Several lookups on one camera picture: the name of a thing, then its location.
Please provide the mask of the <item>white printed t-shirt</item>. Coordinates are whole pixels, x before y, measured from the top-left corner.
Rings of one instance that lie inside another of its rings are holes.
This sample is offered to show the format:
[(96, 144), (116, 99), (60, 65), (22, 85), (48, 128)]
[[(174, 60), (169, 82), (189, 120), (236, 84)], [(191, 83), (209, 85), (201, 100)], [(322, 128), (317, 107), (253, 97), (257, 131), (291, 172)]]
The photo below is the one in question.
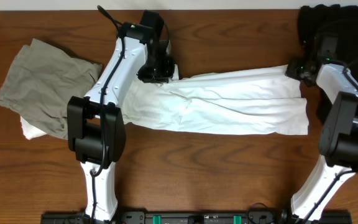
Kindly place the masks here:
[(125, 123), (206, 134), (306, 135), (306, 99), (286, 66), (205, 73), (166, 83), (134, 80), (125, 97)]

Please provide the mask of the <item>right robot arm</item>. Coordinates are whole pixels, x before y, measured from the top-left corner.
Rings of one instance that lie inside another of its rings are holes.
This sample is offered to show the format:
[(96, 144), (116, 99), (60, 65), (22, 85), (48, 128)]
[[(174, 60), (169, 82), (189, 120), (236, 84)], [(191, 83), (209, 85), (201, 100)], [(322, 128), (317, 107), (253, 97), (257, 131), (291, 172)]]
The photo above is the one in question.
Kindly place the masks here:
[(310, 55), (294, 59), (285, 75), (318, 86), (331, 104), (319, 137), (319, 158), (283, 212), (282, 223), (350, 223), (349, 215), (324, 212), (339, 188), (358, 173), (358, 82), (337, 58), (338, 36), (315, 35)]

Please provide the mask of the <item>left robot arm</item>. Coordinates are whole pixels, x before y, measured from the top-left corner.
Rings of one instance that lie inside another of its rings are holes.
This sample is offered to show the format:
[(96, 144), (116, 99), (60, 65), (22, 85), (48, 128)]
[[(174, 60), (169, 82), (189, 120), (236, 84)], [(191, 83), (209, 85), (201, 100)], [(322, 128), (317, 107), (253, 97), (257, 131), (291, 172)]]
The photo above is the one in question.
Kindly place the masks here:
[(82, 223), (111, 223), (117, 210), (114, 174), (126, 145), (122, 104), (132, 82), (166, 83), (175, 70), (167, 28), (159, 13), (145, 10), (138, 24), (112, 22), (116, 49), (95, 85), (67, 105), (68, 147), (86, 180), (88, 204)]

